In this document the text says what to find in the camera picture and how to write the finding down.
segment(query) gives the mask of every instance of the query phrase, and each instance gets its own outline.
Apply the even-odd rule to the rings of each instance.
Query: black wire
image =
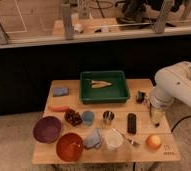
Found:
[[[97,3],[97,5],[98,5],[98,9],[99,9],[99,11],[100,11],[100,13],[101,13],[102,18],[105,18],[104,13],[103,13],[103,11],[102,11],[102,8],[101,8],[101,6],[100,6],[99,0],[96,0],[96,3]]]
[[[132,171],[135,171],[135,165],[136,165],[136,163],[134,162],[132,165]]]
[[[104,7],[101,7],[101,9],[109,9],[109,8],[112,8],[113,7],[113,3],[112,2],[109,2],[109,1],[101,1],[101,0],[98,0],[99,4],[107,4],[109,6],[104,6]],[[99,9],[98,7],[92,7],[90,6],[89,8],[92,8],[92,9]]]
[[[191,115],[185,116],[185,117],[181,118],[181,119],[172,127],[171,132],[174,131],[174,129],[178,126],[178,124],[179,124],[181,121],[183,121],[183,120],[185,120],[185,119],[188,119],[188,118],[191,118]]]

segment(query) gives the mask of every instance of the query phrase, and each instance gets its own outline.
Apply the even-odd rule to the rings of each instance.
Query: remote control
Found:
[[[127,132],[136,134],[136,115],[134,113],[129,113],[127,116]]]

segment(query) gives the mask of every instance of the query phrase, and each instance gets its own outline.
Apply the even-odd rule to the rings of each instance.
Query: purple bowl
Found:
[[[33,136],[41,143],[52,143],[58,139],[61,129],[62,124],[58,118],[46,116],[36,123]]]

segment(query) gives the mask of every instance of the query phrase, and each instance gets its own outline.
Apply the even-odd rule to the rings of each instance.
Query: red apple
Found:
[[[151,134],[147,137],[146,144],[148,145],[149,148],[157,150],[158,148],[161,147],[162,144],[161,138],[158,135]]]

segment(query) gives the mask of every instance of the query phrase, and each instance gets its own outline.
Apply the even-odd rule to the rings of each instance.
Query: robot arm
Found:
[[[177,98],[191,107],[191,63],[181,62],[159,70],[149,100],[152,108],[165,110]]]

